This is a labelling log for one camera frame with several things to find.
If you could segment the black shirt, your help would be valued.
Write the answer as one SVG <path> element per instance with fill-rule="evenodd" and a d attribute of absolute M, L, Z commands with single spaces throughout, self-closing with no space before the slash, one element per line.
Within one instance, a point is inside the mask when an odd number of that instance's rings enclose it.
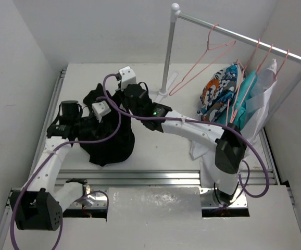
<path fill-rule="evenodd" d="M 113 109 L 99 123 L 98 135 L 100 138 L 78 138 L 83 142 L 98 141 L 94 144 L 80 144 L 81 148 L 89 154 L 90 163 L 103 167 L 121 163 L 131 156 L 135 144 L 131 118 L 119 115 Z"/>

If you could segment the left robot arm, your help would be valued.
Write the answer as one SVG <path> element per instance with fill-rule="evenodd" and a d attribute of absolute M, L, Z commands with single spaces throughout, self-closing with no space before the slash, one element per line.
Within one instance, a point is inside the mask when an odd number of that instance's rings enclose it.
<path fill-rule="evenodd" d="M 21 190 L 13 191 L 10 196 L 19 230 L 57 230 L 64 211 L 85 195 L 85 179 L 69 179 L 55 190 L 64 159 L 77 138 L 82 115 L 78 101 L 60 103 L 58 115 L 47 128 L 45 146 L 32 176 Z"/>

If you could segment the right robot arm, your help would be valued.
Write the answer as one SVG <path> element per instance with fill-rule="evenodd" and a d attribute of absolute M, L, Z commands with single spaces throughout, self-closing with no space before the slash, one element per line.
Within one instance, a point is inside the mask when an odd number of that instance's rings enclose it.
<path fill-rule="evenodd" d="M 247 146 L 240 139 L 239 128 L 230 123 L 228 129 L 188 117 L 171 107 L 153 102 L 148 91 L 139 84 L 130 84 L 124 90 L 117 89 L 123 107 L 134 116 L 141 117 L 143 126 L 152 131 L 181 136 L 208 149 L 213 155 L 206 168 L 218 185 L 215 197 L 222 204 L 229 204 L 238 187 L 238 171 Z"/>

